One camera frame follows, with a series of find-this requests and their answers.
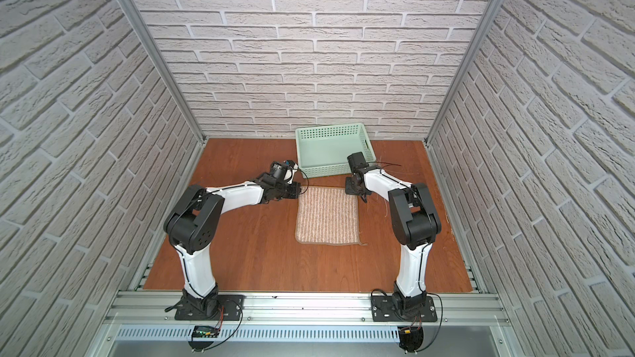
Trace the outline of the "striped beige dishcloth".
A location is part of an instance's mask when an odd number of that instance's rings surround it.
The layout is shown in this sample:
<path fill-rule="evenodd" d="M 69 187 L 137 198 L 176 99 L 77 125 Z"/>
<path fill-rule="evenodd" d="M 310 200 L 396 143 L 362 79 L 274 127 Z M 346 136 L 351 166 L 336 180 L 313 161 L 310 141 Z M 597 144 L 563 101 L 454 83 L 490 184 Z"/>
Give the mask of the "striped beige dishcloth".
<path fill-rule="evenodd" d="M 360 245 L 357 197 L 343 188 L 309 188 L 299 198 L 295 238 L 307 245 Z"/>

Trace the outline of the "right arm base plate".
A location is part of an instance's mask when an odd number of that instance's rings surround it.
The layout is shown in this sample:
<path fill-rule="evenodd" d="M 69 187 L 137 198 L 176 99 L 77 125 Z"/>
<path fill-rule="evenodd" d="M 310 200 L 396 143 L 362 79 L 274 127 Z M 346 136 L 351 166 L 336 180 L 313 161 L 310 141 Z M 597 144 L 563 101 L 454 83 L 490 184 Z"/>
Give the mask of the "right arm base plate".
<path fill-rule="evenodd" d="M 374 322 L 429 323 L 438 320 L 433 299 L 427 293 L 404 297 L 400 293 L 372 294 L 371 313 Z"/>

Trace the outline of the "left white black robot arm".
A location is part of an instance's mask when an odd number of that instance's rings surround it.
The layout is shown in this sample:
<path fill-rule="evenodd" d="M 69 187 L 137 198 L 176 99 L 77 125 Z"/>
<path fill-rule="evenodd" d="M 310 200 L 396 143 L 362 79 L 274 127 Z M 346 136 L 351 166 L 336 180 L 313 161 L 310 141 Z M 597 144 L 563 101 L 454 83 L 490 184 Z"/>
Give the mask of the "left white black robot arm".
<path fill-rule="evenodd" d="M 298 170 L 292 160 L 274 162 L 268 172 L 244 183 L 220 188 L 195 184 L 186 189 L 164 224 L 185 279 L 178 312 L 207 318 L 220 309 L 209 252 L 220 217 L 238 208 L 298 198 L 301 186 L 294 181 Z"/>

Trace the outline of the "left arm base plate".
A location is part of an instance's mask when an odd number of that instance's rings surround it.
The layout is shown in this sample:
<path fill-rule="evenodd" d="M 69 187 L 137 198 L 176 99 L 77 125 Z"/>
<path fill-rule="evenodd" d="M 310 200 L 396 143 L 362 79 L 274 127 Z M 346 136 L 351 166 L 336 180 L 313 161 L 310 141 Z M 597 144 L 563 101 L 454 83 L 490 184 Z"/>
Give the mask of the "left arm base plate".
<path fill-rule="evenodd" d="M 241 318 L 244 295 L 210 294 L 206 298 L 195 298 L 185 292 L 175 304 L 177 321 L 237 322 Z"/>

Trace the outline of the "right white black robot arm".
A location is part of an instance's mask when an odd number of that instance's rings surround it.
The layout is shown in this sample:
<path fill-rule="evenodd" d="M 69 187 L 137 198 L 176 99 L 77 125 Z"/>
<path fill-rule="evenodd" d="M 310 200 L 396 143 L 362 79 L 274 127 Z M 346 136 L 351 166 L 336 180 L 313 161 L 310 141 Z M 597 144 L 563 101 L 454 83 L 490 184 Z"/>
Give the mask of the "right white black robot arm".
<path fill-rule="evenodd" d="M 345 193 L 358 196 L 363 202 L 376 193 L 389 204 L 393 233 L 401 244 L 393 301 L 404 316 L 423 307 L 428 297 L 428 256 L 442 230 L 438 212 L 426 184 L 395 178 L 367 162 L 360 152 L 349 155 L 347 161 L 352 175 L 346 178 Z"/>

